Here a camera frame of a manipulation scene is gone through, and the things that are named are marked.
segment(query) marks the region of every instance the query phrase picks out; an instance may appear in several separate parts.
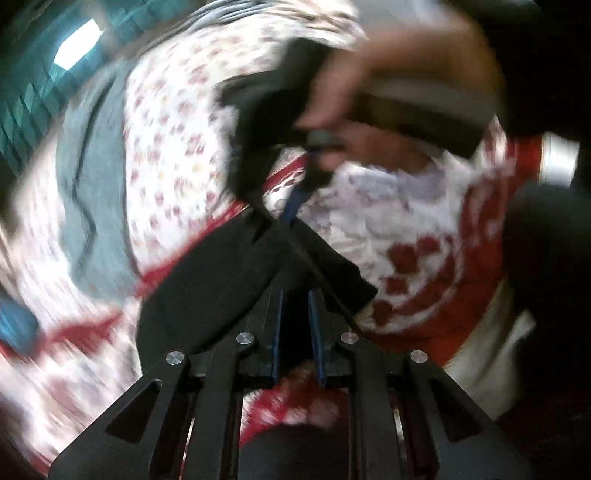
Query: silver screw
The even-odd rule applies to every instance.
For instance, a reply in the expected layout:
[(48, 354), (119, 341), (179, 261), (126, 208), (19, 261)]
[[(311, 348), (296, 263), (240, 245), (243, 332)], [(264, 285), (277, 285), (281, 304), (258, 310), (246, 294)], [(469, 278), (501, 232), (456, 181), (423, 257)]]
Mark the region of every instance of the silver screw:
[(410, 352), (410, 359), (417, 364), (423, 364), (429, 360), (429, 357), (422, 350), (413, 350)]
[(347, 345), (353, 345), (359, 341), (359, 337), (356, 333), (353, 332), (345, 332), (343, 335), (340, 336), (340, 341), (346, 343)]
[(184, 353), (182, 353), (180, 350), (173, 350), (172, 352), (169, 352), (166, 356), (166, 363), (168, 363), (169, 365), (182, 364), (183, 360)]
[(251, 332), (242, 332), (236, 335), (236, 341), (240, 345), (250, 345), (255, 341), (255, 336)]

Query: black plastic part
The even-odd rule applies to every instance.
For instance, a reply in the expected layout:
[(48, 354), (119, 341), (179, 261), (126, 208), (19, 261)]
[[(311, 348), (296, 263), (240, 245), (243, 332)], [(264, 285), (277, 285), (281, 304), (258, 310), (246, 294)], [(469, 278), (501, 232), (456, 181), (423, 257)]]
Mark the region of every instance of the black plastic part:
[[(185, 452), (186, 480), (240, 478), (242, 397), (274, 384), (281, 298), (269, 289), (249, 313), (250, 344), (230, 336), (180, 365), (158, 361), (56, 459), (49, 480), (178, 478)], [(311, 291), (308, 303), (321, 382), (350, 395), (350, 480), (531, 478), (526, 461), (442, 369), (361, 335), (344, 343), (350, 326), (326, 309), (322, 292)]]
[[(186, 379), (189, 362), (185, 359), (179, 365), (169, 365), (162, 358), (125, 392), (105, 413), (96, 419), (80, 436), (68, 446), (53, 462), (49, 471), (50, 480), (147, 480), (152, 478), (155, 465), (162, 459), (157, 457), (159, 439), (171, 425), (167, 422), (168, 412), (175, 397), (183, 395), (182, 383)], [(109, 426), (133, 408), (135, 400), (146, 389), (159, 383), (160, 392), (151, 409), (146, 424), (128, 426), (129, 429), (143, 429), (139, 442), (130, 442), (109, 434)], [(182, 443), (181, 432), (177, 432)], [(181, 457), (170, 461), (180, 466)]]

